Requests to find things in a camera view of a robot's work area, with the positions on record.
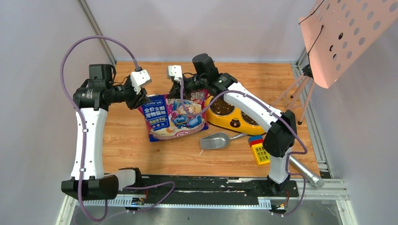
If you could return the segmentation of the cat food bag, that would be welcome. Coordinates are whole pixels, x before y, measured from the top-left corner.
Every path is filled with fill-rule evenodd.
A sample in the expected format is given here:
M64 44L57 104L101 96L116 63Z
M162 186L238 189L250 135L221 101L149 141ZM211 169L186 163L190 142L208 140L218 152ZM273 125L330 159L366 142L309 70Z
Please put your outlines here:
M144 116L150 142L176 139L208 129L205 108L206 90L195 91L190 99L152 95L150 102L138 108Z

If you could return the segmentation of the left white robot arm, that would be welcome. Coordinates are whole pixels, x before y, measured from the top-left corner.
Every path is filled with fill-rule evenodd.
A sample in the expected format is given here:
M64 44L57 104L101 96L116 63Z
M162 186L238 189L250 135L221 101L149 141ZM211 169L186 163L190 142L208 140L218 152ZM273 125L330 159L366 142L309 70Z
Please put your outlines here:
M115 76L113 65L91 64L89 78L73 94L77 106L77 150L70 179L61 183L61 190L77 200L111 200L125 187L133 194L144 187L144 181L137 177L137 168L104 172L103 134L109 106L125 102L131 110L139 108L149 102L144 86L152 81L142 68L127 76L123 84L116 84Z

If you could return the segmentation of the metal food scoop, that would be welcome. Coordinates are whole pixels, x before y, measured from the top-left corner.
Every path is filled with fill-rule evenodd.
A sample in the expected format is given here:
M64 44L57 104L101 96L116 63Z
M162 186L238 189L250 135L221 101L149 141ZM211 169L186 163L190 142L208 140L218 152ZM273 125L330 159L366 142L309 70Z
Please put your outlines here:
M235 136L228 136L224 132L218 132L202 138L199 143L202 150L222 149L227 147L230 141L244 136L248 136L248 134L240 133Z

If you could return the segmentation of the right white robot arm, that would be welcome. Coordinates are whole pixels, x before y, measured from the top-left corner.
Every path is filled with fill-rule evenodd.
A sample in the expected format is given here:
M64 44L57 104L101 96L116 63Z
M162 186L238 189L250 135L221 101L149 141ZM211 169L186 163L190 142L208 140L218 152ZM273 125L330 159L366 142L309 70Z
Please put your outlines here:
M287 189L288 155L297 139L295 114L287 110L282 112L254 96L235 77L220 73L213 59L206 53L192 59L196 73L184 77L180 65L167 68L168 79L173 86L171 98L188 97L193 91L207 90L214 100L222 99L253 119L265 132L263 147L270 154L270 171L268 177L269 192L281 195Z

